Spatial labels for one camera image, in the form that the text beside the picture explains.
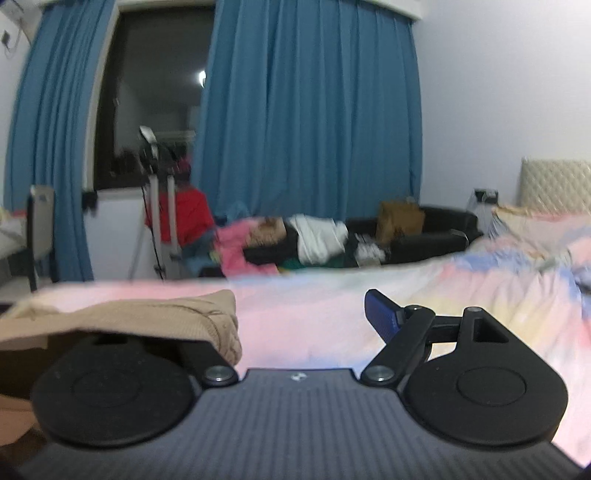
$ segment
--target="pink blanket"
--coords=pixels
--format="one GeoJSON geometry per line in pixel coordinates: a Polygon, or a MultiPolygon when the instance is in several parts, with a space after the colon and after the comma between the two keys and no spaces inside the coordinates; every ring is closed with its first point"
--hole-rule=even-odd
{"type": "Polygon", "coordinates": [[[220,254],[222,272],[227,277],[239,275],[278,275],[279,271],[273,264],[253,265],[246,261],[242,249],[246,244],[251,229],[256,227],[260,220],[247,218],[220,228],[216,233],[214,243],[215,250],[220,254]]]}

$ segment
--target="blue curtain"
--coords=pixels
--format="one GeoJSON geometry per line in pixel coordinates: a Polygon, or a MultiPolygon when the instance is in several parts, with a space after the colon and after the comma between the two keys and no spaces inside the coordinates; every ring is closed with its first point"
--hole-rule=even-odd
{"type": "Polygon", "coordinates": [[[43,13],[14,107],[4,203],[25,207],[32,184],[56,191],[61,280],[92,280],[82,214],[86,122],[113,0],[76,0],[43,13]]]}
{"type": "Polygon", "coordinates": [[[374,215],[418,198],[411,21],[365,1],[219,0],[192,183],[214,212],[374,215]]]}

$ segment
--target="dark window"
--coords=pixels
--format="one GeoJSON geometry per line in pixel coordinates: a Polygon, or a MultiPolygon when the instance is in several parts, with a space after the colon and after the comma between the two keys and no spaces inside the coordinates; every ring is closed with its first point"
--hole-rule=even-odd
{"type": "Polygon", "coordinates": [[[121,14],[97,112],[95,189],[144,183],[140,125],[152,128],[173,157],[191,155],[213,16],[213,7],[121,14]]]}

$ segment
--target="wall socket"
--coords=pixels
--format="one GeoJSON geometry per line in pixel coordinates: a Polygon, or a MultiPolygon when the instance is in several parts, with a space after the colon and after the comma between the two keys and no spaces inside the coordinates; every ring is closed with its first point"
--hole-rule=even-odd
{"type": "Polygon", "coordinates": [[[478,203],[486,203],[487,205],[498,205],[499,191],[491,189],[474,189],[474,196],[478,203]]]}

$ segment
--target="brown paper bag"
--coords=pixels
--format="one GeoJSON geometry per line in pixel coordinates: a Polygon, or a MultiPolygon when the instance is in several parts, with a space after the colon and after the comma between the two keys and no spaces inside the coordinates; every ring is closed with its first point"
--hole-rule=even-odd
{"type": "Polygon", "coordinates": [[[381,202],[376,239],[381,245],[389,245],[395,238],[418,235],[424,221],[425,212],[416,203],[381,202]]]}

